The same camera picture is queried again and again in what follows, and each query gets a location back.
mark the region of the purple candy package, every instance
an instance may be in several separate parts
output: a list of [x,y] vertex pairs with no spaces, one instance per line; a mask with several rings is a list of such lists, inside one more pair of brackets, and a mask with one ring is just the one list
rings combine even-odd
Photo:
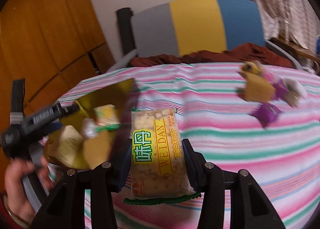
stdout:
[[263,103],[256,111],[252,113],[260,122],[268,125],[277,120],[281,111],[270,103]]
[[273,100],[279,100],[289,92],[282,79],[273,84],[273,87],[276,89],[275,97],[273,98]]

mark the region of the yellow label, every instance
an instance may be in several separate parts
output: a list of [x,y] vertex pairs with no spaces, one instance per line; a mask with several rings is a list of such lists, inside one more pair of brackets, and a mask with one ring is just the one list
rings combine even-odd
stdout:
[[132,158],[135,164],[155,163],[153,131],[147,129],[132,132]]
[[164,119],[154,120],[159,174],[173,174],[167,130]]

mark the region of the bangle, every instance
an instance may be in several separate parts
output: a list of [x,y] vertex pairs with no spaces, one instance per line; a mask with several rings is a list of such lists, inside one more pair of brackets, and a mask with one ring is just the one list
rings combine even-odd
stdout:
[[4,204],[5,209],[7,210],[7,213],[9,214],[9,216],[12,218],[13,221],[15,221],[22,228],[27,229],[29,227],[29,224],[27,222],[25,222],[21,218],[15,216],[13,214],[13,212],[10,210],[10,208],[8,206],[8,196],[7,195],[3,196],[3,204]]

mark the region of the screw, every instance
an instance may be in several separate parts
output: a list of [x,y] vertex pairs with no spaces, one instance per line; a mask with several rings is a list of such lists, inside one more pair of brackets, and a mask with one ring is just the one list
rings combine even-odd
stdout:
[[110,162],[103,162],[102,163],[102,167],[103,168],[110,168],[111,167],[111,163]]
[[69,169],[69,170],[67,171],[67,175],[68,175],[68,176],[73,176],[75,173],[76,173],[76,171],[75,171],[74,169]]
[[212,162],[206,162],[204,165],[206,168],[213,168],[214,164]]
[[240,170],[240,174],[241,174],[242,176],[248,176],[248,175],[249,175],[249,172],[248,172],[247,170],[245,170],[245,169],[241,169],[241,170]]

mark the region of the wooden cabinet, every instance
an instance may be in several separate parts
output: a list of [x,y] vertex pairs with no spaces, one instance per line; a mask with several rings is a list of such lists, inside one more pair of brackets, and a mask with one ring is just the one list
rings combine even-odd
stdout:
[[[26,79],[31,114],[95,76],[90,53],[98,47],[106,71],[114,61],[90,0],[8,0],[0,12],[0,132],[9,125],[12,80]],[[1,151],[0,190],[7,163]]]

